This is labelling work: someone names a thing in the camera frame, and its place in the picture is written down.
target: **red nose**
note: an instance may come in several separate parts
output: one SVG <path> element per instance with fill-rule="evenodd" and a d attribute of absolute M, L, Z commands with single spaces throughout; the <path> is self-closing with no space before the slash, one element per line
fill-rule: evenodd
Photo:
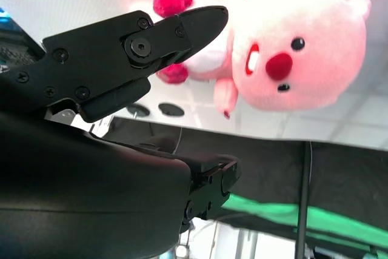
<path fill-rule="evenodd" d="M 271 79 L 280 81 L 291 72 L 292 58 L 289 54 L 280 53 L 272 57 L 266 64 L 266 72 Z"/>

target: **black eye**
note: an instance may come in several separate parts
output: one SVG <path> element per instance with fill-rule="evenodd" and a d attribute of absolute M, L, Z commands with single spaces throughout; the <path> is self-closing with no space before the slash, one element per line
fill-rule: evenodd
<path fill-rule="evenodd" d="M 304 40 L 302 38 L 295 38 L 295 39 L 292 40 L 291 48 L 294 51 L 300 51 L 301 49 L 304 48 L 305 44 L 306 43 L 304 42 Z"/>

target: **open mouth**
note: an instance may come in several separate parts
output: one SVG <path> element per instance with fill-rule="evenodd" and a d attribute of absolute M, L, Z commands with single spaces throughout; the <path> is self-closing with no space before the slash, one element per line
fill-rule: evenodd
<path fill-rule="evenodd" d="M 254 44 L 251 46 L 247 58 L 247 64 L 245 66 L 245 72 L 247 75 L 251 75 L 256 68 L 257 61 L 259 60 L 259 45 Z"/>
<path fill-rule="evenodd" d="M 280 84 L 279 86 L 278 86 L 278 92 L 287 92 L 287 91 L 289 91 L 290 90 L 290 86 L 287 84 L 287 83 L 285 83 L 285 84 Z"/>

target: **black metal bracket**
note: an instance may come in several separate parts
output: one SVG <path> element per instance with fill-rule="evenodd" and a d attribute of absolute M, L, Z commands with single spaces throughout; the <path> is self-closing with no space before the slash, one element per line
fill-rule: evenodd
<path fill-rule="evenodd" d="M 301 192 L 298 214 L 298 230 L 295 242 L 295 259 L 304 259 L 306 248 L 307 211 L 309 207 L 309 187 L 312 163 L 311 142 L 305 142 L 302 167 Z"/>
<path fill-rule="evenodd" d="M 203 173 L 198 172 L 198 168 L 197 172 L 193 171 L 188 164 L 192 170 L 192 185 L 184 211 L 181 233 L 190 227 L 190 221 L 194 217 L 211 219 L 229 199 L 229 190 L 241 176 L 241 166 L 235 157 L 217 155 L 213 157 L 212 162 L 216 162 L 217 166 Z"/>
<path fill-rule="evenodd" d="M 140 99 L 148 77 L 183 62 L 213 41 L 228 20 L 225 7 L 203 7 L 154 25 L 131 12 L 43 40 L 36 63 L 0 74 L 0 110 L 72 109 L 87 122 Z"/>

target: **green fabric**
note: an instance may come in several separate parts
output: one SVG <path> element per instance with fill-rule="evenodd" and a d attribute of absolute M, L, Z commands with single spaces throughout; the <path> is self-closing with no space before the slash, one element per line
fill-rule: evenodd
<path fill-rule="evenodd" d="M 294 204 L 258 203 L 257 201 L 231 194 L 223 208 L 257 215 L 278 224 L 289 226 L 297 226 L 298 224 L 298 206 Z M 370 245 L 388 248 L 388 232 L 317 207 L 309 206 L 307 227 L 365 242 L 365 245 L 309 233 L 311 237 L 317 238 L 319 236 L 318 239 L 320 240 L 331 241 L 366 251 L 369 250 Z M 381 258 L 388 259 L 388 255 L 381 254 Z"/>

